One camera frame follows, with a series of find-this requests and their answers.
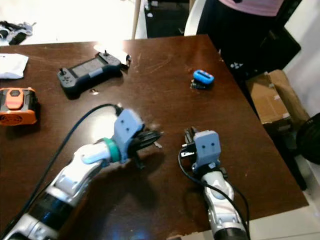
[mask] orange device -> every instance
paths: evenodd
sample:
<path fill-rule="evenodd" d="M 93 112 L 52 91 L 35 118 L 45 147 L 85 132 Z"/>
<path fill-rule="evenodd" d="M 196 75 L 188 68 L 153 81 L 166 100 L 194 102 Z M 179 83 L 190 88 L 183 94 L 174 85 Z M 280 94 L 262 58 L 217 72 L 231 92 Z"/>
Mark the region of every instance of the orange device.
<path fill-rule="evenodd" d="M 36 92 L 31 87 L 0 88 L 0 125 L 34 124 L 37 103 Z"/>

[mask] wooden table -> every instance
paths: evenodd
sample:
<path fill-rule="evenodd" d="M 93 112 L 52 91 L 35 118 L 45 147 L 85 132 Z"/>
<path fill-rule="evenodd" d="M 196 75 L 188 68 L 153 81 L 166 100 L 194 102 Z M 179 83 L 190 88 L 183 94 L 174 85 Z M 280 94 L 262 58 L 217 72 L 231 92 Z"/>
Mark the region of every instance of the wooden table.
<path fill-rule="evenodd" d="M 1 229 L 21 209 L 50 157 L 73 124 L 103 103 L 122 103 L 147 126 L 164 131 L 133 163 L 105 169 L 93 181 L 63 239 L 163 240 L 210 228 L 202 190 L 180 171 L 177 154 L 184 129 L 219 133 L 222 166 L 248 199 L 251 219 L 305 206 L 307 202 L 271 139 L 206 35 L 124 41 L 133 58 L 122 78 L 108 80 L 69 100 L 56 73 L 95 55 L 94 42 L 3 47 L 1 53 L 29 56 L 24 79 L 1 87 L 32 87 L 41 103 L 40 124 L 0 127 Z M 190 88 L 193 71 L 215 76 L 211 90 Z M 50 172 L 52 179 L 80 146 L 110 137 L 115 117 L 100 110 L 74 133 Z"/>

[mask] white paper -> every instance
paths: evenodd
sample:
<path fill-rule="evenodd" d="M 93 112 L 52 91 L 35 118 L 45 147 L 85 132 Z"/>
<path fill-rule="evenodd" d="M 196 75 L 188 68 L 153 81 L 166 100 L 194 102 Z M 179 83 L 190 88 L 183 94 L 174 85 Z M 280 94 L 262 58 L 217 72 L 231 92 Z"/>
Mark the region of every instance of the white paper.
<path fill-rule="evenodd" d="M 28 57 L 18 53 L 0 53 L 0 79 L 21 79 Z"/>

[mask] black cable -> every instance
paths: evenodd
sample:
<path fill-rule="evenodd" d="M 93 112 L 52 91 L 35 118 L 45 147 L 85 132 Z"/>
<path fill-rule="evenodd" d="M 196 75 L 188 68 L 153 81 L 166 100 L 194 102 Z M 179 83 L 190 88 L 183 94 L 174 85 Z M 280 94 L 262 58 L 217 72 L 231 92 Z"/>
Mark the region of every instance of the black cable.
<path fill-rule="evenodd" d="M 55 152 L 55 154 L 53 155 L 53 157 L 51 158 L 51 160 L 49 161 L 46 169 L 44 170 L 43 175 L 41 176 L 40 180 L 37 182 L 33 192 L 31 193 L 29 199 L 26 201 L 26 203 L 24 204 L 23 208 L 21 209 L 21 211 L 12 219 L 12 221 L 8 224 L 8 226 L 5 228 L 5 230 L 3 231 L 2 235 L 1 235 L 1 239 L 3 239 L 10 231 L 11 229 L 14 227 L 14 225 L 18 222 L 18 220 L 22 217 L 23 214 L 25 214 L 29 208 L 31 207 L 31 205 L 34 203 L 34 201 L 37 199 L 37 197 L 41 194 L 41 192 L 45 189 L 42 189 L 41 192 L 39 192 L 39 194 L 37 195 L 37 192 L 39 191 L 43 181 L 45 180 L 48 172 L 50 171 L 50 168 L 53 166 L 53 164 L 55 163 L 57 157 L 59 156 L 59 154 L 61 153 L 62 149 L 65 147 L 65 145 L 67 144 L 67 142 L 69 141 L 70 137 L 72 136 L 72 134 L 74 133 L 74 131 L 78 128 L 78 126 L 83 122 L 83 120 L 85 120 L 90 114 L 92 114 L 93 112 L 95 112 L 98 109 L 101 108 L 105 108 L 105 107 L 113 107 L 115 109 L 115 114 L 117 116 L 120 115 L 120 113 L 122 112 L 122 107 L 116 105 L 116 104 L 112 104 L 112 103 L 106 103 L 106 104 L 101 104 L 99 106 L 96 106 L 94 108 L 92 108 L 91 110 L 89 110 L 85 115 L 83 115 L 76 123 L 75 125 L 71 128 L 71 130 L 68 132 L 68 134 L 65 136 L 64 140 L 62 141 L 62 143 L 60 144 L 59 148 L 57 149 L 57 151 Z"/>
<path fill-rule="evenodd" d="M 240 217 L 240 220 L 241 220 L 241 222 L 242 222 L 242 224 L 243 224 L 243 226 L 244 226 L 246 235 L 247 235 L 248 239 L 250 240 L 250 232 L 249 232 L 248 226 L 247 226 L 247 224 L 246 224 L 246 222 L 245 222 L 245 219 L 244 219 L 242 213 L 240 212 L 239 208 L 236 206 L 236 204 L 234 203 L 234 201 L 231 200 L 231 199 L 228 197 L 228 195 L 225 194 L 225 193 L 224 193 L 223 191 L 221 191 L 220 189 L 218 189 L 218 188 L 216 188 L 216 187 L 214 187 L 214 186 L 211 186 L 210 184 L 208 184 L 208 183 L 206 183 L 206 182 L 204 182 L 204 181 L 200 181 L 200 180 L 198 180 L 198 179 L 195 178 L 195 177 L 190 176 L 190 175 L 186 172 L 186 170 L 184 169 L 184 167 L 183 167 L 183 165 L 182 165 L 182 162 L 181 162 L 181 153 L 182 153 L 182 151 L 183 151 L 182 149 L 179 151 L 178 163 L 179 163 L 179 167 L 180 167 L 181 171 L 183 172 L 183 174 L 184 174 L 188 179 L 190 179 L 190 180 L 192 180 L 193 182 L 195 182 L 196 184 L 199 184 L 199 185 L 201 185 L 201 186 L 203 186 L 203 187 L 210 188 L 210 189 L 212 189 L 212 190 L 220 193 L 222 196 L 224 196 L 225 199 L 227 199 L 227 200 L 229 201 L 229 203 L 230 203 L 230 204 L 234 207 L 234 209 L 237 211 L 237 213 L 238 213 L 238 215 L 239 215 L 239 217 Z"/>

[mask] blue object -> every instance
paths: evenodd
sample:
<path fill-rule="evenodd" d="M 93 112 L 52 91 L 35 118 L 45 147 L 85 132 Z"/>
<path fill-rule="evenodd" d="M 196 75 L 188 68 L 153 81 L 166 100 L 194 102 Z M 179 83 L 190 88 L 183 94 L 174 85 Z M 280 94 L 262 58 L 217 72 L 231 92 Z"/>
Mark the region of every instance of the blue object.
<path fill-rule="evenodd" d="M 212 76 L 211 74 L 209 74 L 203 70 L 196 70 L 193 73 L 193 78 L 194 78 L 194 80 L 196 80 L 202 84 L 205 84 L 205 85 L 212 84 L 213 81 L 215 80 L 214 76 Z"/>

